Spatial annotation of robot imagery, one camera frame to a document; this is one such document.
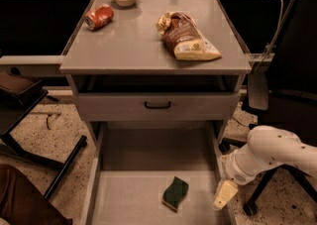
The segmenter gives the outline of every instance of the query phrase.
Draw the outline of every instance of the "cabinet top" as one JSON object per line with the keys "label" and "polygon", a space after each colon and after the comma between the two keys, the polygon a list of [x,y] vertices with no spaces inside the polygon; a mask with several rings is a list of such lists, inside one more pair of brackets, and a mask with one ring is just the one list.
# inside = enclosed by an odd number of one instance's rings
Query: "cabinet top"
{"label": "cabinet top", "polygon": [[[217,0],[138,0],[122,8],[107,3],[112,22],[97,31],[80,27],[63,63],[68,74],[245,74],[251,67]],[[176,60],[163,44],[156,22],[166,12],[192,17],[200,32],[222,54],[210,61]]]}

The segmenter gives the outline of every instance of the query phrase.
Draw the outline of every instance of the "sponge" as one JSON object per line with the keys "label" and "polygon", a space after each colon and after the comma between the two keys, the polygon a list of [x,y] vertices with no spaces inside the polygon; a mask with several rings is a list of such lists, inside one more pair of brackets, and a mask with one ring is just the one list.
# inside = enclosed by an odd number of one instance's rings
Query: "sponge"
{"label": "sponge", "polygon": [[187,194],[188,188],[189,185],[187,182],[175,176],[172,184],[165,190],[162,202],[177,212],[178,204]]}

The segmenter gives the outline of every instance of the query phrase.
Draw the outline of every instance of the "terrazzo floor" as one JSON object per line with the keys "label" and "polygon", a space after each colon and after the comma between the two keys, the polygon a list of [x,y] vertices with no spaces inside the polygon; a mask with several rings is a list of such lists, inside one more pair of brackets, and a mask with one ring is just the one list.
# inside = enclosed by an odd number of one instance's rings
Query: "terrazzo floor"
{"label": "terrazzo floor", "polygon": [[[95,146],[71,102],[71,97],[60,95],[57,91],[50,92],[50,95],[59,98],[60,101],[54,103],[45,99],[33,111],[60,113],[60,115],[51,115],[50,128],[47,126],[48,115],[31,113],[15,128],[12,135],[26,150],[61,162],[66,160],[79,138],[82,135],[87,136],[87,146],[79,152],[50,199],[50,202],[64,216],[71,217],[73,224],[77,225],[80,224],[80,214]],[[253,115],[241,111],[240,104],[234,118],[246,126],[255,122]],[[243,125],[237,123],[236,120],[230,120],[225,137],[246,140],[249,129]],[[12,165],[22,171],[42,193],[49,187],[56,174],[54,170],[4,155],[0,155],[0,163]],[[258,199],[259,213],[254,217],[246,216],[242,206],[252,194],[261,177],[260,174],[255,181],[240,187],[239,193],[232,200],[238,225],[317,224],[316,203],[284,169],[277,171]],[[308,179],[317,187],[317,180]]]}

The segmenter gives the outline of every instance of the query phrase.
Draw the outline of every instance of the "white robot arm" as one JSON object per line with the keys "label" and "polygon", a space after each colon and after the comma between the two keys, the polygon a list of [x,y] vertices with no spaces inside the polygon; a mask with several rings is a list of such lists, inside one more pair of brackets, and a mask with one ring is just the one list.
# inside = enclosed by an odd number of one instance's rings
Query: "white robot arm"
{"label": "white robot arm", "polygon": [[238,185],[281,165],[296,167],[317,178],[317,148],[303,144],[289,131],[257,126],[250,131],[244,146],[225,157],[226,179],[218,186],[214,208],[223,208],[238,192]]}

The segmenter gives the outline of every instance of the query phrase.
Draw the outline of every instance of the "red can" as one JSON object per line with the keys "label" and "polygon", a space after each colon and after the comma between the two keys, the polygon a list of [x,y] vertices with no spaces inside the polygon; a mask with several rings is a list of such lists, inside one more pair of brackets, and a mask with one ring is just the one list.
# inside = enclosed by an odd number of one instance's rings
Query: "red can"
{"label": "red can", "polygon": [[111,22],[113,16],[114,13],[111,6],[108,4],[101,4],[86,13],[85,23],[90,30],[97,30]]}

